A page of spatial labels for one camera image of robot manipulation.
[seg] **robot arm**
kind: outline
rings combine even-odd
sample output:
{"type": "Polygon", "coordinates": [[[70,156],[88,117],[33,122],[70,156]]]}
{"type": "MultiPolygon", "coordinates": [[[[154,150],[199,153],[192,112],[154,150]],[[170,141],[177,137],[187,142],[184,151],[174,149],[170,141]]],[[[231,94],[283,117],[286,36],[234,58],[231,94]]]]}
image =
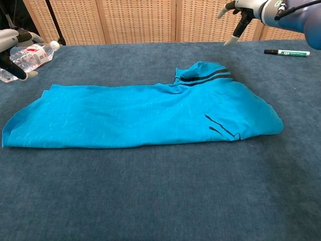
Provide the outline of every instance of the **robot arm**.
{"type": "Polygon", "coordinates": [[[43,43],[44,41],[37,34],[25,30],[0,30],[0,68],[5,69],[21,80],[27,79],[28,75],[18,65],[10,60],[10,50],[18,43],[28,40],[33,40],[38,43],[43,43]]]}
{"type": "Polygon", "coordinates": [[[234,10],[241,12],[241,20],[232,37],[225,43],[237,42],[252,19],[280,29],[305,34],[307,43],[321,50],[321,0],[236,0],[226,4],[218,15],[234,10]]]}

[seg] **bottle label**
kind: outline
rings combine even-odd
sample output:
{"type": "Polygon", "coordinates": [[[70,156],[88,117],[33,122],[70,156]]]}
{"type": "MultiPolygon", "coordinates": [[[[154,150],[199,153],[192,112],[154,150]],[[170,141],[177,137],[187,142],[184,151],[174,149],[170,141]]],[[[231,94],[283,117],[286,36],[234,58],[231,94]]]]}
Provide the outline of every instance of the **bottle label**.
{"type": "Polygon", "coordinates": [[[24,51],[26,51],[28,54],[32,54],[39,66],[49,61],[46,51],[43,49],[43,47],[37,44],[33,44],[27,47],[26,49],[24,49],[24,51]]]}

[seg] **folded shirt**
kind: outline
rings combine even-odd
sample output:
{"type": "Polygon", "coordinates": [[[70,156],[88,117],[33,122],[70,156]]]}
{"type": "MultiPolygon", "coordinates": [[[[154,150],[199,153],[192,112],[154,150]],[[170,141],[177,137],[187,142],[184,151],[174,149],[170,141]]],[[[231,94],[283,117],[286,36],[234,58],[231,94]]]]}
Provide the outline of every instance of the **folded shirt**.
{"type": "Polygon", "coordinates": [[[2,146],[126,148],[236,141],[282,129],[274,109],[225,66],[198,62],[176,69],[173,84],[53,85],[9,120],[2,146]]]}

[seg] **bottle cap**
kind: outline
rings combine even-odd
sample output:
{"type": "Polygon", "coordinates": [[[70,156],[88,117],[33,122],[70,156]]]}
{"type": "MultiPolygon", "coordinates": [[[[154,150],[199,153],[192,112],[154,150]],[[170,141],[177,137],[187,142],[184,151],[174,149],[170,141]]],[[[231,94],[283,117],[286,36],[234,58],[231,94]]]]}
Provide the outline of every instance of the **bottle cap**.
{"type": "Polygon", "coordinates": [[[58,49],[60,49],[60,45],[58,44],[57,41],[51,41],[51,42],[50,42],[50,47],[52,47],[55,51],[57,51],[58,49]]]}

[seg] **marker cap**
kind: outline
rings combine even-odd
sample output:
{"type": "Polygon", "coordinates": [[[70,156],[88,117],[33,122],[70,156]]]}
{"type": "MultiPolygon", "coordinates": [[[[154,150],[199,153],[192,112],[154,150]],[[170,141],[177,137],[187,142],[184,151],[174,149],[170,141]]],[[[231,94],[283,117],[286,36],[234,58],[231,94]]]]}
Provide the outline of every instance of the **marker cap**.
{"type": "Polygon", "coordinates": [[[265,54],[275,54],[275,55],[277,55],[278,52],[279,52],[278,50],[274,50],[274,49],[266,49],[266,50],[264,50],[265,54]]]}

